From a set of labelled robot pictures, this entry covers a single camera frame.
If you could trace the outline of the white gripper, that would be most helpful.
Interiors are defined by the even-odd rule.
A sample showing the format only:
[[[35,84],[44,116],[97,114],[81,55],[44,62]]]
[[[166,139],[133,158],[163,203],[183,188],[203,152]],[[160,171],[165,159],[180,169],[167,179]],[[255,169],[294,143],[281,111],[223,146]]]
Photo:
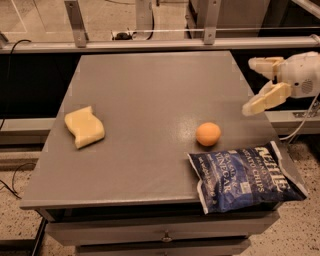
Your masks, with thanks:
[[[250,69],[269,80],[275,78],[278,69],[280,83],[266,83],[257,95],[243,105],[244,116],[256,115],[277,107],[290,96],[306,98],[320,92],[319,53],[311,51],[296,54],[283,61],[283,57],[254,57],[248,60]]]

